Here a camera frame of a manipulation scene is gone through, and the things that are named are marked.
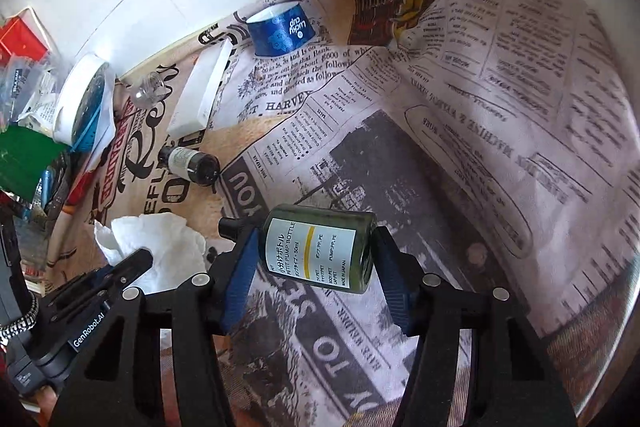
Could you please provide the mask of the green pump bottle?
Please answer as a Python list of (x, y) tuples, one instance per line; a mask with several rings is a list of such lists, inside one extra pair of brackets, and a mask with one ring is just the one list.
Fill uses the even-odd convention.
[(218, 231), (234, 241), (242, 229), (256, 229), (258, 257), (278, 277), (362, 294), (373, 268), (375, 225), (372, 212), (279, 205), (264, 219), (222, 218)]

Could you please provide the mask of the white box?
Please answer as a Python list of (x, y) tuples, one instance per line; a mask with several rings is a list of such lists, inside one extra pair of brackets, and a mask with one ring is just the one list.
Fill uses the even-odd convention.
[(232, 49), (231, 40), (225, 38), (200, 53), (169, 121), (167, 133), (171, 139), (181, 139), (207, 127)]

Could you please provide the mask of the clear glass jar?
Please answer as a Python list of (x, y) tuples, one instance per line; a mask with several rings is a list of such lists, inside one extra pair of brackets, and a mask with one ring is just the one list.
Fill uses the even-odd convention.
[(167, 88), (158, 72), (149, 72), (128, 88), (128, 94), (134, 107), (148, 110), (163, 101)]

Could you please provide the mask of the crumpled white tissue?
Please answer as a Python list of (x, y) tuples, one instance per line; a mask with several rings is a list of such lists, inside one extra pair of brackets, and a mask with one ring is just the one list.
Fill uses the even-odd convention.
[(134, 281), (145, 295), (170, 291), (206, 271), (204, 236), (175, 213), (120, 217), (109, 227), (96, 221), (93, 231), (109, 265), (118, 265), (141, 248), (151, 253), (152, 267)]

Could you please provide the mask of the small dark glass bottle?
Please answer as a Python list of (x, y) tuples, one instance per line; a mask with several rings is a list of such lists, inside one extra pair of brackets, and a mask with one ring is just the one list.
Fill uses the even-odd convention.
[(212, 186), (220, 175), (217, 157), (192, 148), (165, 145), (158, 152), (157, 159), (160, 167), (199, 186)]

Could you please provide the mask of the green plastic container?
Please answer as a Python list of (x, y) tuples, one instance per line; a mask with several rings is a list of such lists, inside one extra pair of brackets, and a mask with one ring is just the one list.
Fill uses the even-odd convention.
[(30, 202), (43, 171), (67, 149), (34, 130), (9, 127), (0, 134), (2, 190)]

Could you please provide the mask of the white and blue colander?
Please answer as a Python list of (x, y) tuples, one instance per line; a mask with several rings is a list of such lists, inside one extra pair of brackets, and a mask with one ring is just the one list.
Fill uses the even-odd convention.
[(98, 122), (107, 83), (114, 77), (111, 66), (94, 53), (81, 57), (67, 75), (55, 106), (53, 140), (72, 150), (87, 152), (78, 146), (88, 128)]

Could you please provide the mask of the newspaper print tablecloth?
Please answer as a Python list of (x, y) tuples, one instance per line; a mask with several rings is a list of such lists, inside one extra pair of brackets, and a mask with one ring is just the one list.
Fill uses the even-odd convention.
[[(246, 20), (299, 1), (316, 35), (258, 57)], [(204, 130), (167, 133), (202, 51), (233, 44)], [(639, 320), (639, 126), (585, 0), (259, 0), (140, 64), (164, 101), (118, 100), (114, 140), (60, 217), (60, 286), (103, 265), (94, 238), (171, 212), (204, 239), (280, 204), (371, 211), (455, 288), (506, 286), (587, 425), (623, 378)], [(218, 158), (212, 186), (160, 167)]]

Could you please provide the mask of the clear plastic packet bag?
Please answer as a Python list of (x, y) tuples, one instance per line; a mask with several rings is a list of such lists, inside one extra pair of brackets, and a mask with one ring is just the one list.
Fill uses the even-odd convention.
[(1, 74), (1, 130), (18, 126), (51, 135), (64, 78), (58, 62), (12, 56)]

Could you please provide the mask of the red carton box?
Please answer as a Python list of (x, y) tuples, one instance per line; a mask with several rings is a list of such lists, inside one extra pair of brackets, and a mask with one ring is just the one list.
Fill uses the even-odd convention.
[(38, 62), (50, 52), (46, 35), (30, 6), (1, 21), (0, 49), (2, 67), (14, 56)]

